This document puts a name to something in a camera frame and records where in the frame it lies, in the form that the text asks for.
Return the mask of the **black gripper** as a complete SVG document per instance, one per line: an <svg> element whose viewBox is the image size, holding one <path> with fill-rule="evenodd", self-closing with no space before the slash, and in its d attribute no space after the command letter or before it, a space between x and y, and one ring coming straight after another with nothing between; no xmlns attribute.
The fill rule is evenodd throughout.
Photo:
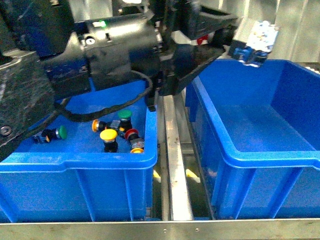
<svg viewBox="0 0 320 240"><path fill-rule="evenodd" d="M198 0L151 0L151 21L160 22L164 49L173 44L172 33L182 32L196 40L237 23L235 14L200 6ZM206 67L227 52L227 47L212 44L177 44L161 56L161 96L175 96L187 87Z"/></svg>

